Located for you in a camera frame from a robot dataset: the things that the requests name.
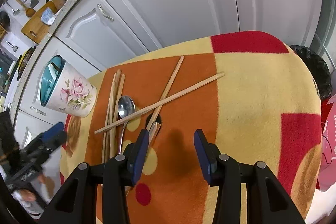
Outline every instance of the tablecloth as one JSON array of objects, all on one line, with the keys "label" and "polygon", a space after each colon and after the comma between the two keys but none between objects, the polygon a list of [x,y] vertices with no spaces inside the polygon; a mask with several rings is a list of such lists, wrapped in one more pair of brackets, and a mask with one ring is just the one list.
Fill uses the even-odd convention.
[{"label": "tablecloth", "polygon": [[[321,159],[320,98],[302,60],[283,42],[259,31],[183,42],[92,76],[98,92],[93,110],[85,118],[67,117],[62,180],[81,162],[101,163],[103,134],[94,131],[104,126],[117,69],[126,76],[122,94],[141,109],[159,100],[181,55],[185,59],[168,95],[217,72],[225,76],[163,105],[161,129],[140,181],[127,196],[130,222],[212,223],[218,187],[209,187],[202,177],[193,145],[197,128],[238,162],[266,162],[305,217]],[[128,124],[123,147],[136,140],[149,114]],[[98,222],[101,190],[98,185]],[[241,203],[241,223],[246,223],[243,184]]]}]

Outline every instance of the floral cup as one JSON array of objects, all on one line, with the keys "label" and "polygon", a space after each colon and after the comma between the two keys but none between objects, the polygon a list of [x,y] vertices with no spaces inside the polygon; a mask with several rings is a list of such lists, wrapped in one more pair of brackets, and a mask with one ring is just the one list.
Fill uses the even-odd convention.
[{"label": "floral cup", "polygon": [[58,60],[56,57],[61,58],[61,56],[53,57],[43,73],[41,104],[66,114],[87,116],[95,104],[96,87],[64,59],[61,58],[61,61],[55,64]]}]

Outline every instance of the pink bag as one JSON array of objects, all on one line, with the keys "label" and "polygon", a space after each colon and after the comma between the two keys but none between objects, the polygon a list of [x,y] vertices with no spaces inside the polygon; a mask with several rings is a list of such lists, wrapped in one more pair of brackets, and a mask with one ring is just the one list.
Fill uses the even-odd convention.
[{"label": "pink bag", "polygon": [[327,104],[333,104],[322,132],[322,160],[319,173],[321,191],[326,191],[336,182],[336,95]]}]

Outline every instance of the pink rose print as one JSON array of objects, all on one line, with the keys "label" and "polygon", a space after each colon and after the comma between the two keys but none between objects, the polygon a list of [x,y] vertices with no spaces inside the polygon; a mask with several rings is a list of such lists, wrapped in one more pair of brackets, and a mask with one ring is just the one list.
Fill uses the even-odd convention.
[{"label": "pink rose print", "polygon": [[89,94],[89,89],[83,86],[81,78],[73,79],[70,86],[70,95],[74,98],[83,98]]},{"label": "pink rose print", "polygon": [[64,101],[64,102],[68,102],[69,100],[69,93],[70,93],[70,89],[61,89],[61,93],[59,94],[60,97],[61,97],[61,101]]}]

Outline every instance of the black cord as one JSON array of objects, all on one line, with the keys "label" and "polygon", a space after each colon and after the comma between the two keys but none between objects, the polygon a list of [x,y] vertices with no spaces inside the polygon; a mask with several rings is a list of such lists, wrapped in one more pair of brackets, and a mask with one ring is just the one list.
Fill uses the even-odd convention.
[{"label": "black cord", "polygon": [[328,141],[328,139],[327,139],[327,137],[326,136],[324,136],[324,135],[322,135],[322,137],[325,137],[325,139],[327,140],[327,142],[328,142],[328,144],[329,144],[329,147],[330,147],[330,151],[331,151],[331,162],[328,162],[327,161],[327,158],[326,158],[326,156],[325,156],[325,154],[324,153],[322,153],[322,155],[324,156],[324,158],[325,158],[325,162],[329,165],[329,164],[331,164],[332,163],[332,161],[333,161],[333,150],[331,149],[331,145],[330,145],[330,143],[329,143],[329,141]]}]

